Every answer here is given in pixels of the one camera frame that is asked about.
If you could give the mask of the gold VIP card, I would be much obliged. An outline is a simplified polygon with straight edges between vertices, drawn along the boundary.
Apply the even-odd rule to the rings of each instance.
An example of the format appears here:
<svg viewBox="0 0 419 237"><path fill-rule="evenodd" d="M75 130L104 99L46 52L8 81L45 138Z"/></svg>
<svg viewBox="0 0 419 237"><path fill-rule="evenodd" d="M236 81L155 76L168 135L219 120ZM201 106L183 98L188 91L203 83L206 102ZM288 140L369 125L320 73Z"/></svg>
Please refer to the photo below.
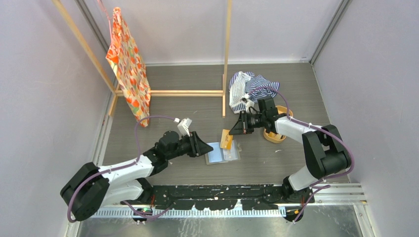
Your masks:
<svg viewBox="0 0 419 237"><path fill-rule="evenodd" d="M220 147L225 150L230 150L232 147L233 136L229 134L230 130L223 129L220 141Z"/></svg>

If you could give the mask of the clear grey card holder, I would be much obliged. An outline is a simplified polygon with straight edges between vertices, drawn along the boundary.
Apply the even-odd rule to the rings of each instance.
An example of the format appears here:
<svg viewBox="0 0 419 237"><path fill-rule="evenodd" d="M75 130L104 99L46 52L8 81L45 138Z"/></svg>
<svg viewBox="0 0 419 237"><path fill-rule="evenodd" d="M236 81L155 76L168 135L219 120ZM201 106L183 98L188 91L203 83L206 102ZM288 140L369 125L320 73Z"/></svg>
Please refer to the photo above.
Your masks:
<svg viewBox="0 0 419 237"><path fill-rule="evenodd" d="M241 152L242 149L240 148L240 145L236 142L236 140L233 140L232 144L237 144L239 152ZM213 165L213 164L229 162L225 159L226 151L225 151L225 149L222 149L220 147L219 142L212 142L212 143L209 143L209 145L211 145L213 147L213 151L210 154L208 154L207 156L205 156L206 165Z"/></svg>

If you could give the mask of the yellow oval tray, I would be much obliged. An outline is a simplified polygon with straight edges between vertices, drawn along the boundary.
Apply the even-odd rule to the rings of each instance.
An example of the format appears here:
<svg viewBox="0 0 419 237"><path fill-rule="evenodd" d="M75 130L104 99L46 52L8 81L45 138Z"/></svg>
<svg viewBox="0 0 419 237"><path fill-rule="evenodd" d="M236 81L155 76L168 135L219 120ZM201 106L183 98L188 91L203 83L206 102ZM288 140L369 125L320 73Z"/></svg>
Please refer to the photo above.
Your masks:
<svg viewBox="0 0 419 237"><path fill-rule="evenodd" d="M287 108L284 106L276 106L276 108L279 114L287 112ZM263 132L263 136L267 141L271 143L275 143L275 144L281 143L287 138L285 135L282 135L282 134L276 134L273 132L267 133L266 129Z"/></svg>

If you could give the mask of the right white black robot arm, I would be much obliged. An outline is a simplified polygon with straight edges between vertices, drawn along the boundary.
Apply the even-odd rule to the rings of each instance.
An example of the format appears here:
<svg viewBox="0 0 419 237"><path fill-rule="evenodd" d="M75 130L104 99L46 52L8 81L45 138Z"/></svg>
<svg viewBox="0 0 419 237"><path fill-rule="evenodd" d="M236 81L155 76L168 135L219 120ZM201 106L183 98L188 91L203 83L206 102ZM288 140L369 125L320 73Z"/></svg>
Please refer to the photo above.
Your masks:
<svg viewBox="0 0 419 237"><path fill-rule="evenodd" d="M351 156L334 125L310 125L293 119L289 113L279 113L270 96L259 99L258 107L254 113L241 111L229 135L251 134L256 128L264 128L267 133L284 135L303 145L305 166L287 176L280 188L287 202L296 202L302 190L351 167Z"/></svg>

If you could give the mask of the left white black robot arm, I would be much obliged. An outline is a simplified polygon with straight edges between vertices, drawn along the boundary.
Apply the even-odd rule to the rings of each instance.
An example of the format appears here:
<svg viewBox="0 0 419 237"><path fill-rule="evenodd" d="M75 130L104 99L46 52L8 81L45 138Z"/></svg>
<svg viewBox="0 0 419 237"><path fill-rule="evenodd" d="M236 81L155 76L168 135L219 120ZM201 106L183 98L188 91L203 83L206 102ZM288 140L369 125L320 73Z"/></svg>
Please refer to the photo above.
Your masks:
<svg viewBox="0 0 419 237"><path fill-rule="evenodd" d="M85 163L60 191L68 206L68 221L84 221L98 209L121 201L147 204L152 196L147 177L166 169L173 158L201 157L212 151L195 131L182 136L167 131L152 148L131 160L108 166Z"/></svg>

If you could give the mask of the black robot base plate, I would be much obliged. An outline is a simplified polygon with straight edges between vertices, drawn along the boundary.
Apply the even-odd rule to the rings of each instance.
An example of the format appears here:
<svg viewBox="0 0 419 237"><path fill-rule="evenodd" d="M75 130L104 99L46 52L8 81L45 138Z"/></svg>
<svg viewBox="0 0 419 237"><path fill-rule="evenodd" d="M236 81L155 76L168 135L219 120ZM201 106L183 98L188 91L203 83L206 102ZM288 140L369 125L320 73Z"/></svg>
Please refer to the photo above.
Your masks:
<svg viewBox="0 0 419 237"><path fill-rule="evenodd" d="M273 210L279 204L301 206L308 201L309 188L285 194L281 186L257 185L154 185L138 199L128 200L131 205L153 205L158 209L197 210L208 208L231 210L238 204L243 210Z"/></svg>

